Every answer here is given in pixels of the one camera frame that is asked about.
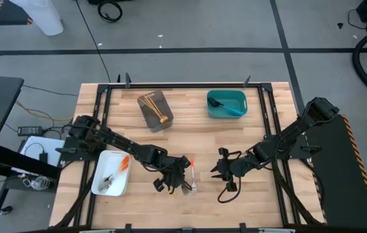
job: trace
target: white bowl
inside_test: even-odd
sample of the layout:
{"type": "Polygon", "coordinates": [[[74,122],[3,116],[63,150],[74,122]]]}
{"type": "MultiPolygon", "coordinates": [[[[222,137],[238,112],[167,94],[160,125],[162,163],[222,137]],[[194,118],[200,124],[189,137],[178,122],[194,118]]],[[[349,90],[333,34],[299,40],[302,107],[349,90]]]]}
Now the white bowl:
{"type": "Polygon", "coordinates": [[[91,185],[91,191],[94,194],[120,196],[126,192],[127,182],[130,174],[131,158],[129,159],[128,168],[114,177],[111,186],[105,192],[98,191],[98,186],[104,178],[108,177],[109,175],[116,174],[117,170],[120,168],[121,161],[125,156],[130,155],[123,151],[105,150],[101,152],[100,158],[98,159],[93,184],[91,185]]]}

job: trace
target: teal bowl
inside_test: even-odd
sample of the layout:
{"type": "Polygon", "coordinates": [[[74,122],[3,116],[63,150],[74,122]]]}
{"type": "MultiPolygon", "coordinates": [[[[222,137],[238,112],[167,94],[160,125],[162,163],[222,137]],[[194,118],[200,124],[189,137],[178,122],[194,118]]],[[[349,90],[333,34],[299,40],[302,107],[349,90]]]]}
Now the teal bowl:
{"type": "Polygon", "coordinates": [[[210,118],[219,119],[237,119],[242,117],[248,111],[247,97],[242,91],[238,90],[212,90],[206,95],[206,102],[208,105],[208,114],[210,118]],[[208,103],[208,98],[214,98],[222,104],[231,108],[240,110],[242,115],[231,115],[222,107],[213,107],[208,103]]]}

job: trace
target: white container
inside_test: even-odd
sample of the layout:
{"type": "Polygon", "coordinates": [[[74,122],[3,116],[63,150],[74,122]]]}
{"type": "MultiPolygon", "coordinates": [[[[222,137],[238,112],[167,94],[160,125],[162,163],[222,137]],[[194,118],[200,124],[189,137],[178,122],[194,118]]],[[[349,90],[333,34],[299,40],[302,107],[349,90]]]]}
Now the white container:
{"type": "Polygon", "coordinates": [[[61,17],[51,0],[10,0],[20,6],[34,20],[47,36],[55,36],[64,31],[61,17]]]}
{"type": "Polygon", "coordinates": [[[121,161],[125,156],[130,156],[123,151],[110,151],[105,150],[101,152],[98,159],[97,168],[94,174],[93,183],[91,185],[91,191],[96,195],[110,195],[120,196],[126,192],[127,182],[130,174],[131,158],[129,159],[129,166],[126,170],[118,174],[114,179],[111,186],[104,193],[98,191],[98,186],[101,181],[109,175],[116,174],[120,168],[121,161]]]}

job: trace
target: gray floor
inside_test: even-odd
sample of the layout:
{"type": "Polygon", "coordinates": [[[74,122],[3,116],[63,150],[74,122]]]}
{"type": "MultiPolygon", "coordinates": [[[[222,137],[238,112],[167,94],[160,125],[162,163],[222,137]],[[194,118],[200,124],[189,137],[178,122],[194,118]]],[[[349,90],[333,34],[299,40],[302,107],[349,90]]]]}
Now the gray floor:
{"type": "MultiPolygon", "coordinates": [[[[269,0],[134,0],[121,2],[124,17],[104,23],[96,7],[79,0],[101,49],[203,47],[280,48],[269,0]]],[[[277,0],[290,48],[351,48],[366,35],[347,24],[347,11],[359,0],[277,0]],[[337,23],[344,23],[340,30],[337,23]]],[[[0,27],[0,50],[91,50],[95,45],[74,1],[53,0],[64,32],[46,37],[35,25],[0,27]]],[[[354,23],[360,23],[353,15],[354,23]]],[[[367,170],[367,88],[351,66],[351,54],[292,54],[304,101],[324,96],[346,114],[367,170]]],[[[282,53],[103,54],[111,79],[130,73],[133,82],[290,81],[282,53]]],[[[367,70],[367,54],[361,56],[367,70]]],[[[25,79],[27,85],[77,93],[81,83],[107,82],[97,54],[0,56],[0,76],[25,79]]],[[[76,99],[23,88],[18,98],[26,107],[66,118],[76,99]]],[[[15,106],[7,124],[50,126],[15,106]]],[[[0,145],[16,150],[23,138],[8,128],[0,145]]],[[[0,232],[47,227],[54,196],[11,191],[6,204],[15,210],[0,217],[0,232]]]]}

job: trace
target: wooden tabletop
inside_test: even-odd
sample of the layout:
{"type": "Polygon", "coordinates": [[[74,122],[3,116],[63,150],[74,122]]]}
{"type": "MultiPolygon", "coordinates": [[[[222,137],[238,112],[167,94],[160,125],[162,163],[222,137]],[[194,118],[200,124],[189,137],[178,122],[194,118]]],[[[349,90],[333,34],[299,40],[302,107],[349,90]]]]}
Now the wooden tabletop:
{"type": "MultiPolygon", "coordinates": [[[[287,82],[272,83],[272,87],[281,127],[285,128],[296,119],[291,90],[287,82]]],[[[96,83],[82,84],[75,117],[93,114],[96,88],[96,83]]],[[[193,158],[198,193],[183,195],[180,188],[173,195],[165,190],[159,193],[152,183],[161,174],[149,173],[134,162],[123,196],[96,197],[93,228],[124,228],[126,223],[131,223],[133,228],[236,228],[239,223],[246,223],[247,227],[282,226],[271,171],[250,171],[242,178],[241,193],[236,200],[227,204],[217,202],[217,196],[225,187],[225,182],[211,178],[212,173],[209,172],[220,159],[217,149],[225,147],[229,151],[245,151],[262,140],[265,129],[257,88],[240,89],[247,96],[248,112],[238,120],[208,117],[206,93],[209,90],[161,89],[174,121],[172,127],[157,133],[151,133],[146,127],[137,103],[137,97],[153,89],[115,89],[112,92],[108,127],[139,144],[165,148],[170,156],[185,154],[189,159],[193,158]]],[[[268,96],[265,98],[269,108],[268,96]]],[[[270,122],[272,132],[275,132],[272,118],[270,122]]],[[[299,161],[290,161],[289,164],[296,195],[316,219],[324,221],[311,171],[299,161]]],[[[74,162],[62,171],[50,225],[59,222],[75,201],[82,168],[83,162],[74,162]]],[[[191,184],[190,170],[187,169],[185,174],[191,184]]],[[[223,199],[234,194],[226,193],[223,199]]],[[[85,223],[88,199],[84,203],[81,223],[85,223]]],[[[285,203],[292,222],[287,197],[285,203]]]]}

